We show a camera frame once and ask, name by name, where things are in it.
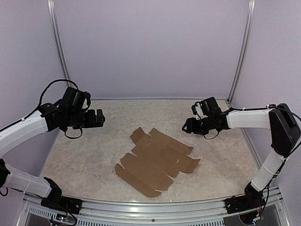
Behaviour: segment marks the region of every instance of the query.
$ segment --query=robotic arm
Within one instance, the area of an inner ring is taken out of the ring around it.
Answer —
[[[241,212],[265,205],[263,190],[269,186],[281,171],[287,157],[292,153],[300,138],[300,128],[286,104],[268,105],[260,109],[229,109],[222,112],[214,97],[192,106],[196,118],[186,120],[182,130],[187,133],[206,135],[215,129],[263,128],[269,129],[272,135],[271,152],[261,166],[258,174],[246,186],[245,195],[226,199],[228,213]],[[253,222],[256,214],[249,214],[242,220]]]
[[[21,143],[39,134],[50,132],[56,128],[65,132],[69,127],[82,128],[102,127],[105,117],[101,109],[88,110],[90,94],[68,87],[63,98],[56,103],[39,105],[30,115],[0,130],[0,188],[12,188],[27,194],[37,195],[42,205],[62,210],[66,204],[71,210],[79,212],[81,201],[62,196],[62,190],[49,178],[39,178],[15,169],[5,163],[2,157]]]

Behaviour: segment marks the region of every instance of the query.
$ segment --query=table surface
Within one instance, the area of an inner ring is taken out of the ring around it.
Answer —
[[[102,128],[84,129],[70,140],[60,132],[43,168],[42,177],[53,179],[64,195],[116,202],[187,202],[241,194],[258,172],[239,129],[223,130],[213,140],[184,133],[181,128],[193,117],[195,100],[93,101],[91,108],[103,110]],[[218,101],[222,110],[224,101]],[[193,173],[179,173],[167,191],[148,198],[118,177],[114,167],[130,153],[130,135],[142,127],[153,127],[194,147],[192,158],[201,159]],[[79,131],[68,130],[69,136]]]

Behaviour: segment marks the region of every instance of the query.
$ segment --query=white wall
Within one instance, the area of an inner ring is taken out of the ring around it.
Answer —
[[[93,98],[227,98],[248,0],[56,1],[71,78]]]
[[[250,42],[234,107],[287,103],[291,111],[301,115],[300,9],[299,0],[256,1]],[[247,132],[264,161],[270,152],[270,132],[260,129],[249,129]],[[301,148],[291,156],[277,178],[294,226],[299,226],[301,222],[300,160]]]
[[[44,88],[62,78],[45,0],[0,1],[0,128],[24,117],[39,102]],[[45,101],[61,98],[64,84],[55,85]],[[35,137],[4,156],[17,169],[39,175],[57,130]],[[23,194],[0,196],[1,226],[15,225]]]

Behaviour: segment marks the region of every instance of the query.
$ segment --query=cardboard flap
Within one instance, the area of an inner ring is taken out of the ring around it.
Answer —
[[[142,137],[140,137],[140,139],[136,142],[136,145],[144,149],[148,145],[150,145],[153,140],[154,138],[151,137],[150,135],[143,134]]]
[[[146,134],[143,129],[141,127],[139,127],[138,129],[136,129],[132,135],[130,135],[130,138],[132,139],[132,141],[136,144],[137,141],[144,135]]]
[[[181,169],[183,173],[192,173],[194,169],[198,166],[200,159],[192,159],[192,161],[184,168]]]
[[[151,155],[140,147],[136,146],[133,148],[132,152],[137,155],[138,158],[143,159],[144,161],[148,162],[148,164],[152,165],[156,169],[160,170],[161,172],[168,174],[173,170],[173,167],[166,162],[162,161],[158,157]]]
[[[173,183],[173,180],[165,173],[135,155],[126,153],[120,161],[126,171],[153,189],[165,191]]]
[[[180,141],[177,141],[176,139],[173,139],[167,135],[165,135],[164,133],[161,133],[160,131],[158,131],[155,128],[152,128],[151,131],[149,132],[149,134],[155,138],[157,141],[159,141],[160,143],[163,143],[169,147],[172,147],[173,149],[177,150],[180,153],[183,154],[190,154],[193,147],[187,146],[183,143],[181,143]]]
[[[150,197],[150,198],[157,197],[161,194],[161,192],[154,190],[146,183],[137,179],[134,175],[130,174],[128,171],[126,171],[124,168],[122,168],[119,164],[115,165],[115,172],[118,176],[120,176],[122,179],[124,179],[126,182],[128,182],[131,186],[136,188],[138,191],[145,194],[147,197]]]
[[[174,175],[177,170],[183,173],[192,173],[200,161],[200,159],[192,159],[179,153],[169,146],[165,146],[162,150],[154,149],[152,153],[162,161],[174,167],[173,174],[171,172],[170,176]]]

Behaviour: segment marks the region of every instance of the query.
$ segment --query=black cable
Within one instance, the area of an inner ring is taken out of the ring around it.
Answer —
[[[262,107],[262,108],[246,108],[246,109],[237,109],[237,108],[233,108],[231,107],[229,110],[235,110],[235,111],[258,111],[258,110],[266,110],[266,107]]]
[[[41,94],[41,96],[40,96],[40,100],[39,100],[38,106],[37,106],[32,112],[30,112],[28,115],[26,115],[26,116],[24,117],[24,119],[27,119],[29,116],[31,116],[31,115],[37,110],[37,108],[41,106],[43,96],[44,96],[45,92],[47,91],[47,89],[49,89],[49,87],[50,87],[53,83],[56,83],[56,82],[59,82],[59,81],[67,81],[67,82],[70,82],[70,83],[72,83],[72,84],[76,87],[77,90],[79,89],[79,87],[76,85],[75,82],[73,82],[73,81],[71,81],[71,80],[68,80],[68,79],[57,79],[57,80],[52,81],[51,83],[49,83],[49,85],[48,85],[48,86],[44,89],[44,91],[42,92],[42,94]],[[9,128],[9,127],[11,127],[11,126],[17,124],[18,122],[21,122],[21,121],[22,121],[22,119],[19,119],[19,120],[13,122],[13,123],[7,125],[6,127],[1,128],[1,129],[0,129],[0,132],[4,131],[5,129],[7,129],[7,128]]]
[[[68,80],[68,79],[57,79],[57,80],[52,81],[51,83],[49,83],[49,84],[46,86],[46,88],[45,88],[44,91],[42,92],[42,94],[41,94],[41,96],[40,96],[40,100],[39,100],[38,106],[37,106],[32,112],[30,112],[27,116],[25,116],[24,119],[27,119],[29,116],[31,116],[31,115],[32,115],[32,114],[33,114],[33,113],[34,113],[34,112],[42,105],[42,99],[43,99],[43,96],[44,96],[44,94],[46,93],[47,89],[49,89],[49,87],[50,87],[53,83],[56,83],[56,82],[59,82],[59,81],[67,81],[67,82],[70,82],[70,83],[72,83],[72,84],[76,87],[77,90],[79,89],[79,87],[76,85],[75,82],[73,82],[73,81],[71,81],[71,80]]]
[[[215,137],[213,137],[213,138],[206,138],[205,135],[203,135],[203,137],[204,137],[206,140],[213,140],[213,139],[216,138],[219,134],[220,134],[220,132],[217,131],[217,134],[216,134]]]
[[[66,132],[65,132],[65,137],[71,139],[71,140],[74,140],[74,139],[77,139],[77,138],[80,138],[81,136],[83,135],[83,129],[80,128],[80,135],[78,137],[70,137],[70,136],[67,136],[66,135]]]
[[[293,116],[295,116],[297,119],[299,119],[299,121],[301,122],[301,117],[300,116],[298,116],[297,114],[295,114],[295,113],[293,113],[293,112],[291,112],[291,111],[288,111],[288,110],[286,110],[286,109],[283,109],[283,108],[280,108],[280,107],[271,107],[271,108],[274,108],[274,109],[278,109],[278,110],[280,110],[280,111],[284,111],[284,112],[287,112],[287,113],[289,113],[289,114],[291,114],[291,115],[293,115]],[[297,146],[295,146],[295,148],[289,153],[289,155],[288,156],[290,156],[292,153],[294,153],[294,151],[296,151],[297,150],[297,148],[299,147],[301,145],[301,141],[300,141],[300,143],[297,145]]]
[[[295,116],[295,117],[296,117],[297,119],[299,119],[299,121],[301,122],[301,117],[298,116],[297,114],[295,114],[295,113],[293,113],[293,112],[291,112],[291,111],[288,111],[288,110],[286,110],[286,109],[283,109],[283,108],[280,108],[280,107],[276,107],[276,106],[268,106],[267,108],[247,108],[247,109],[237,109],[237,108],[231,107],[230,109],[231,109],[231,110],[236,110],[236,111],[252,111],[252,110],[266,110],[266,109],[269,109],[269,108],[272,108],[272,109],[278,109],[278,110],[280,110],[280,111],[287,112],[287,113],[289,113],[289,114]],[[293,154],[294,151],[296,151],[297,148],[300,147],[300,145],[301,145],[301,141],[300,141],[300,143],[299,143],[298,145],[295,146],[295,148],[289,153],[288,156],[290,156],[291,154]]]
[[[272,180],[270,180],[270,182],[269,182],[268,185],[266,186],[266,187],[268,188],[268,194],[267,194],[267,199],[265,200],[264,207],[262,208],[260,217],[263,215],[264,209],[265,209],[265,207],[267,206],[267,203],[268,203],[268,199],[269,199],[269,185],[270,185],[271,182],[272,182]]]
[[[3,197],[7,196],[7,195],[8,195],[8,188],[6,187],[6,193],[5,193],[5,194],[3,194],[3,193],[1,192],[1,190],[0,190],[0,195],[2,195]]]
[[[41,197],[41,196],[39,196],[39,195],[36,195],[36,196],[39,197],[40,199],[46,201],[46,202],[49,202],[50,204],[55,205],[57,208],[61,209],[61,210],[64,211],[66,214],[69,213],[69,214],[73,217],[73,219],[74,219],[74,221],[75,221],[73,225],[69,225],[69,226],[76,226],[76,225],[77,225],[77,219],[76,219],[76,217],[75,217],[71,212],[69,212],[68,210],[65,210],[63,207],[61,207],[61,206],[55,204],[54,202],[49,201],[49,200],[46,199],[46,198],[43,198],[43,197]]]

